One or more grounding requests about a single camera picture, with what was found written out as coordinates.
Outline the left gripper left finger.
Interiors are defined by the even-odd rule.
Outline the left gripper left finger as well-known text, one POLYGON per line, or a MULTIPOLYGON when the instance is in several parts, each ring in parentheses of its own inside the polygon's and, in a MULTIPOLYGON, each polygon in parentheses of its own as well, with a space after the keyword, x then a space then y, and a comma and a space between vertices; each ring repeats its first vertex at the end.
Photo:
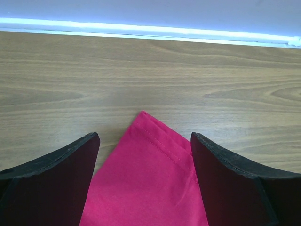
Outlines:
POLYGON ((2 226, 78 226, 100 147, 96 132, 0 173, 2 226))

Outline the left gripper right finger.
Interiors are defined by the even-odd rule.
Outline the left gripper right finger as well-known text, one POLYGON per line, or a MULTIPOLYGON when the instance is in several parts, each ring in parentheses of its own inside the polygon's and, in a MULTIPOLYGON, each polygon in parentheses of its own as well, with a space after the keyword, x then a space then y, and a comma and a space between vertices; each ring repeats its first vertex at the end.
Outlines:
POLYGON ((190 143, 209 225, 300 225, 299 173, 252 161, 200 133, 190 143))

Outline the pink t shirt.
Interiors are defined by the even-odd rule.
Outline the pink t shirt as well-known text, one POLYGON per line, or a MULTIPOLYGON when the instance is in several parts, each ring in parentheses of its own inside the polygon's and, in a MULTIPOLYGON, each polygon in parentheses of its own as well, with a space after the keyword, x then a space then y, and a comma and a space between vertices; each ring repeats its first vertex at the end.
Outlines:
POLYGON ((93 177, 82 226, 206 226, 190 142, 140 112, 93 177))

